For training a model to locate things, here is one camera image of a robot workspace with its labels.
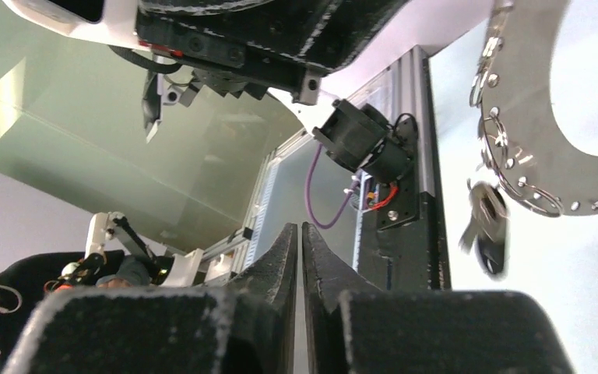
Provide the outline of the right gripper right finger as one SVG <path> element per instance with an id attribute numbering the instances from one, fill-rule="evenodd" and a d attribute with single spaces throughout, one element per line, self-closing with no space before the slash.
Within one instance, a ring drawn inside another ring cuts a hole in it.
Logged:
<path id="1" fill-rule="evenodd" d="M 571 373 L 545 311 L 515 291 L 383 291 L 302 227 L 312 373 Z"/>

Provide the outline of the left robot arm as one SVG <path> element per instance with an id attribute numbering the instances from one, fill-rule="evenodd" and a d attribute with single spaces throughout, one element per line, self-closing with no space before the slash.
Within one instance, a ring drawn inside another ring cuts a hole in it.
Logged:
<path id="1" fill-rule="evenodd" d="M 146 70 L 144 129 L 179 95 L 162 78 L 192 69 L 188 94 L 317 104 L 321 82 L 346 68 L 403 7 L 401 1 L 10 1 L 23 19 L 66 37 L 108 46 Z"/>

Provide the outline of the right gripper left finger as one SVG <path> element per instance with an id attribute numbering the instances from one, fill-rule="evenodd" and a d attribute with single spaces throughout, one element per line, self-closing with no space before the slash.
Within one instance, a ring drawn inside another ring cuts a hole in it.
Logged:
<path id="1" fill-rule="evenodd" d="M 34 311 L 6 373 L 289 373 L 297 225 L 220 287 L 77 288 Z"/>

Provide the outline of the large metal key ring disc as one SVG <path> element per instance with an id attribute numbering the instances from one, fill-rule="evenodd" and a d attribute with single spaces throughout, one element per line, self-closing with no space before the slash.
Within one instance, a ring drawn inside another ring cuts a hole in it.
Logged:
<path id="1" fill-rule="evenodd" d="M 575 147 L 551 103 L 551 63 L 566 1 L 496 1 L 469 93 L 484 166 L 544 217 L 598 214 L 598 156 Z"/>

